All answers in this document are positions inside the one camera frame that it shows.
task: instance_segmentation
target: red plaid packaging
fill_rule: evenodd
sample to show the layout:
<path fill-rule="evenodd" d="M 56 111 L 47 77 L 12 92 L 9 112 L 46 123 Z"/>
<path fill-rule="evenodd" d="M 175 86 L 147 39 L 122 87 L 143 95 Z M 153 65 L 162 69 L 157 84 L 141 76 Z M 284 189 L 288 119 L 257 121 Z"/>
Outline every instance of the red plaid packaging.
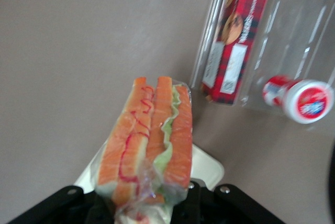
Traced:
<path fill-rule="evenodd" d="M 235 102 L 265 4 L 266 0 L 224 0 L 202 81 L 209 100 Z"/>

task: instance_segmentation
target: sandwich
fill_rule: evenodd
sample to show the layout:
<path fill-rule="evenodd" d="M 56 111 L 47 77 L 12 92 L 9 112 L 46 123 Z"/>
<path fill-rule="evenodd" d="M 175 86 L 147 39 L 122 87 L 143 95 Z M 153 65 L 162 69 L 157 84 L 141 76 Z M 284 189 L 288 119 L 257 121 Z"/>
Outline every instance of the sandwich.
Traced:
<path fill-rule="evenodd" d="M 96 192 L 118 207 L 176 204 L 187 196 L 192 165 L 192 110 L 186 85 L 145 77 L 132 90 L 93 173 Z"/>

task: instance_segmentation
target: red and white cap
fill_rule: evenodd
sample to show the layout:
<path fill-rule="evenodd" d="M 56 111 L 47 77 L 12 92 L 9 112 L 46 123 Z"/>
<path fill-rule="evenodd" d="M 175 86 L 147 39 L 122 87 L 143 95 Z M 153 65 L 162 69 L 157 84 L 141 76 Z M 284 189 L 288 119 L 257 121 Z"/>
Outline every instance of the red and white cap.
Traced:
<path fill-rule="evenodd" d="M 264 101 L 281 106 L 294 121 L 309 124 L 324 117 L 334 104 L 334 91 L 325 82 L 291 80 L 288 76 L 272 77 L 263 89 Z"/>
<path fill-rule="evenodd" d="M 334 91 L 329 84 L 302 80 L 287 90 L 282 107 L 285 114 L 301 124 L 323 118 L 334 104 Z"/>

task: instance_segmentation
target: plastic wrap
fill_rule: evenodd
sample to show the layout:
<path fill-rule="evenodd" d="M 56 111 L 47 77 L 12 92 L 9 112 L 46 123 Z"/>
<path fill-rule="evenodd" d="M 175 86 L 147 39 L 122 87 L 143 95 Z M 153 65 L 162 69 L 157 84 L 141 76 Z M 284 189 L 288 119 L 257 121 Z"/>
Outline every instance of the plastic wrap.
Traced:
<path fill-rule="evenodd" d="M 170 223 L 191 175 L 191 92 L 168 77 L 156 90 L 138 80 L 91 164 L 91 183 L 116 206 L 116 223 Z"/>
<path fill-rule="evenodd" d="M 215 53 L 213 42 L 220 28 L 224 2 L 212 0 L 191 88 L 200 88 L 206 63 Z M 335 88 L 334 11 L 335 0 L 267 0 L 234 104 L 284 115 L 281 108 L 267 105 L 262 97 L 264 85 L 277 75 L 322 81 Z M 306 127 L 333 135 L 334 120 L 332 110 Z"/>

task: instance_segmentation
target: gray surface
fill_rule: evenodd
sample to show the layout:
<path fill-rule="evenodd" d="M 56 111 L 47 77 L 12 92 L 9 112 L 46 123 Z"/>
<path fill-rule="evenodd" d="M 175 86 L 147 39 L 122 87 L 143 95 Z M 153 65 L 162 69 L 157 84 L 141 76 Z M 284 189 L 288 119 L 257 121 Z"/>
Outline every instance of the gray surface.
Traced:
<path fill-rule="evenodd" d="M 74 183 L 137 76 L 187 82 L 210 0 L 0 0 L 0 222 Z M 194 142 L 287 223 L 330 223 L 332 137 L 193 93 Z"/>

